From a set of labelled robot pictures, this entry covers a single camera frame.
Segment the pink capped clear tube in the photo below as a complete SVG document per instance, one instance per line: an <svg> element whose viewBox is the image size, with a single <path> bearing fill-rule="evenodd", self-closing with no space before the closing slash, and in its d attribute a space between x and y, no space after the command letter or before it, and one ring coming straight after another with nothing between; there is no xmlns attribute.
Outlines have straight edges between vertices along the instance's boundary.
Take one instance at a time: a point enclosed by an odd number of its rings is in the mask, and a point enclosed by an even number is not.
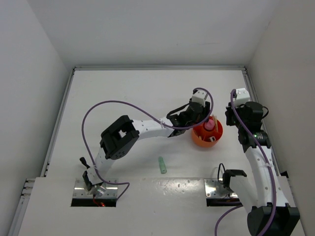
<svg viewBox="0 0 315 236"><path fill-rule="evenodd" d="M212 119L209 119L206 123L204 123L204 129L211 131L215 128L215 122Z"/></svg>

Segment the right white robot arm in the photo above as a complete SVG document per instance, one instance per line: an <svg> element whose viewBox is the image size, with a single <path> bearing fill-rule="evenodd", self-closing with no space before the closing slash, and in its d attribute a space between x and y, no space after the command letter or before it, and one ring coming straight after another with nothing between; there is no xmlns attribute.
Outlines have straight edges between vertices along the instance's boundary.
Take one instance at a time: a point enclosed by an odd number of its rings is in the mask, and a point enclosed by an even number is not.
<svg viewBox="0 0 315 236"><path fill-rule="evenodd" d="M247 226L252 236L289 236L300 219L279 183L272 161L271 143L262 130L264 106L252 101L232 99L226 108L226 124L236 126L238 140L252 169L255 185L243 170L228 169L223 186L236 193L247 212Z"/></svg>

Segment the green correction tape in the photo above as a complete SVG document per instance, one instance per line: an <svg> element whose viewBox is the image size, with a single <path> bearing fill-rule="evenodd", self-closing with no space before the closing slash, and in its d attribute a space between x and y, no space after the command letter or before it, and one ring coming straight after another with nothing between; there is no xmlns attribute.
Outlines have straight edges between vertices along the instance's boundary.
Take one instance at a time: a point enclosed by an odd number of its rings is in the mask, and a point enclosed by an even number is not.
<svg viewBox="0 0 315 236"><path fill-rule="evenodd" d="M158 157L158 163L159 163L159 169L160 169L161 174L166 174L167 168L166 168L166 165L162 156Z"/></svg>

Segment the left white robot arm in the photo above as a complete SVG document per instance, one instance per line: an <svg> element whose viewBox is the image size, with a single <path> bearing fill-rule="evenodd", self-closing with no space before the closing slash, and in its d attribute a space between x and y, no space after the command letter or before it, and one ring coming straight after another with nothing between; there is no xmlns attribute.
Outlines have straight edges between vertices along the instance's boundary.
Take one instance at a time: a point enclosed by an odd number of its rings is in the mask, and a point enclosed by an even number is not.
<svg viewBox="0 0 315 236"><path fill-rule="evenodd" d="M160 119L151 117L150 120L135 120L127 115L119 117L101 133L99 152L96 158L91 158L92 165L86 166L83 180L87 191L96 194L97 189L107 182L100 173L107 172L115 160L126 156L137 141L182 135L208 121L212 110L212 101L191 98L188 104Z"/></svg>

